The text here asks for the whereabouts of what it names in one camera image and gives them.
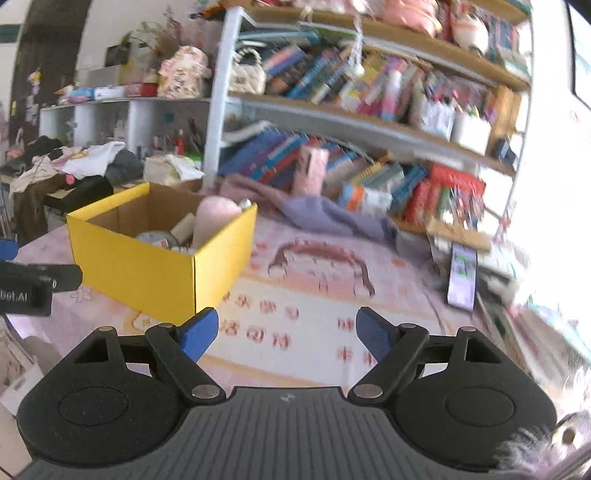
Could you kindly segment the orange blue small box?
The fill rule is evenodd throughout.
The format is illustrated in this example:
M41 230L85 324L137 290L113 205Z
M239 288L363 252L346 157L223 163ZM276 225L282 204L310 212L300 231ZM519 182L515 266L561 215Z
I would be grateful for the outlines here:
M385 217L391 209L393 196L389 192L367 189L363 186L342 186L337 204L349 212L374 218Z

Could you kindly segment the yellow cardboard box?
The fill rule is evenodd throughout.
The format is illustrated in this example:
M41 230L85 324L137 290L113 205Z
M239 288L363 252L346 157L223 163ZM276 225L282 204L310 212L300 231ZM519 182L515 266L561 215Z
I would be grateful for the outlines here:
M68 214L72 255L84 283L175 325L217 306L249 264L256 206L240 209L194 254L138 238L170 232L202 200L189 191L143 183Z

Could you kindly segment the red book box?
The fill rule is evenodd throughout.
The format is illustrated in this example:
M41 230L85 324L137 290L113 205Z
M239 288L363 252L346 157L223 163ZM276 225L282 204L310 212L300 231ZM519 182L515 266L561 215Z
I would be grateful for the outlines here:
M426 227L431 220L476 230L484 216L486 183L442 164L433 164L417 186L403 214L404 220Z

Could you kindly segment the pink plush toy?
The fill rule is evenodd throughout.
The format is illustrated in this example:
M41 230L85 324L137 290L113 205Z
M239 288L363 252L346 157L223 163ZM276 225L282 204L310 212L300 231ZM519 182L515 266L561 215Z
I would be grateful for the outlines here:
M204 197L195 212L191 247L200 249L240 214L242 208L235 201L215 195Z

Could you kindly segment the white bookshelf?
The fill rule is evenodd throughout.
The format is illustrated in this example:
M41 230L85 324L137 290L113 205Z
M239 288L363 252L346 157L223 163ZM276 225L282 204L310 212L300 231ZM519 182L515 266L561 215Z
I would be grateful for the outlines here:
M289 191L302 146L329 150L322 193L389 192L403 214L433 164L514 181L511 139L531 81L513 50L493 48L505 2L390 1L382 20L348 2L224 1L171 26L161 62L108 103L141 157L200 152L201 179L231 174Z

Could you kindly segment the pile of clothes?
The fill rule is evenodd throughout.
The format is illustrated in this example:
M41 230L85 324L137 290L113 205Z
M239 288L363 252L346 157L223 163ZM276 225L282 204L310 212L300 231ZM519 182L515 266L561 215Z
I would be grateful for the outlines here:
M48 233L48 208L68 214L104 199L140 179L143 163L123 142L68 147L41 136L2 165L1 174L11 179L14 227L24 245Z

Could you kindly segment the black smartphone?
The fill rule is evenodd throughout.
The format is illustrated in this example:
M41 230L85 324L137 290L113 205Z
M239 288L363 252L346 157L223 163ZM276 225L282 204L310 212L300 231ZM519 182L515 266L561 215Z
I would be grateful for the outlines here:
M447 302L450 306L472 312L477 293L477 252L464 245L452 245Z

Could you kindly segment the pink cloth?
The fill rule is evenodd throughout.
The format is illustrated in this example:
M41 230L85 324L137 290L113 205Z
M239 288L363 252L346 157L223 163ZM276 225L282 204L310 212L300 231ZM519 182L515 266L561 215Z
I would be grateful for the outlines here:
M235 203L249 200L263 213L280 212L290 195L272 186L262 184L242 175L232 174L219 186L217 194Z

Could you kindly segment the purple cloth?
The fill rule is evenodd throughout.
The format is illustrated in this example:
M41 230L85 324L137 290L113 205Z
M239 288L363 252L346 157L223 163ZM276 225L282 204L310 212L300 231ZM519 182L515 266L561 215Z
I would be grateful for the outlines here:
M400 230L388 217L375 218L351 212L325 197L290 197L276 209L290 224L308 232L363 237L377 242L394 242Z

